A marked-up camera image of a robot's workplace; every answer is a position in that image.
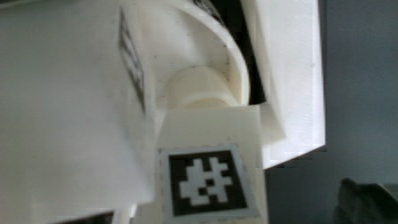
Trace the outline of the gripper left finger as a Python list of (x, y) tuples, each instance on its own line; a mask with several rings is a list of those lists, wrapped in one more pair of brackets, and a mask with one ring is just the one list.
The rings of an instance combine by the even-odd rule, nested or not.
[(89, 208), (66, 212), (56, 219), (56, 224), (132, 224), (137, 205), (120, 208)]

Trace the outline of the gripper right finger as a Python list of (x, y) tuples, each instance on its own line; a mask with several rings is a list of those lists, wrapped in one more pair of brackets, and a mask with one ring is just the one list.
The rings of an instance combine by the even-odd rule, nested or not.
[(398, 183), (342, 180), (333, 224), (398, 224)]

